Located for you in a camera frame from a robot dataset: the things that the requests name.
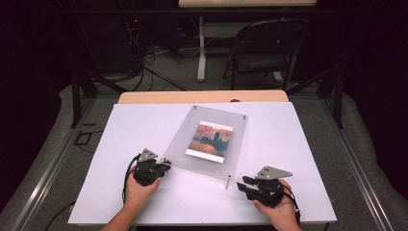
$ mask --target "printed picture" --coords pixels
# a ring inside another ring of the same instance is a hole
[[[201,121],[186,154],[223,163],[232,127]]]

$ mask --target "human hand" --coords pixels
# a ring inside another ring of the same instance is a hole
[[[131,168],[126,182],[126,198],[123,208],[102,228],[103,231],[126,231],[129,230],[132,221],[146,206],[150,195],[159,188],[161,178],[157,178],[153,184],[142,186],[133,177]]]
[[[151,185],[142,186],[133,177],[134,168],[131,168],[126,183],[126,198],[123,208],[139,211],[144,208],[151,194],[159,188],[162,178],[157,178]]]
[[[291,191],[289,190],[291,186],[284,180],[279,180],[279,182],[283,186],[287,187],[283,187],[284,192],[287,194],[291,194]],[[301,230],[296,222],[293,202],[287,196],[284,195],[282,198],[282,202],[273,208],[269,208],[263,205],[258,200],[254,200],[253,204],[261,214],[265,215],[269,219],[270,223],[276,230]]]

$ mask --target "clear acrylic panel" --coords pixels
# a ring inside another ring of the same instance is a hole
[[[230,180],[240,158],[247,120],[247,115],[193,105],[161,161]]]

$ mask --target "table leg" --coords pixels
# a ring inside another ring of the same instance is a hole
[[[202,17],[200,17],[199,30],[200,30],[200,59],[198,62],[197,81],[204,82],[206,57],[205,57],[205,47],[204,47],[204,22],[203,22]]]

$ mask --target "table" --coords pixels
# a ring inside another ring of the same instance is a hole
[[[231,99],[241,102],[225,103]],[[296,195],[301,221],[336,220],[294,107],[283,91],[126,92],[118,102],[68,223],[107,223],[122,206],[124,171],[130,160],[145,147],[160,159],[192,102],[248,115],[235,181],[244,175],[253,177],[266,164],[288,170],[293,173],[287,181]],[[135,224],[268,224],[235,182],[230,182],[227,190],[225,183],[173,167]]]
[[[179,0],[180,8],[258,8],[258,7],[313,7],[317,0]],[[197,81],[205,80],[205,37],[233,38],[248,23],[211,23],[206,29],[203,17],[199,18],[200,57]]]

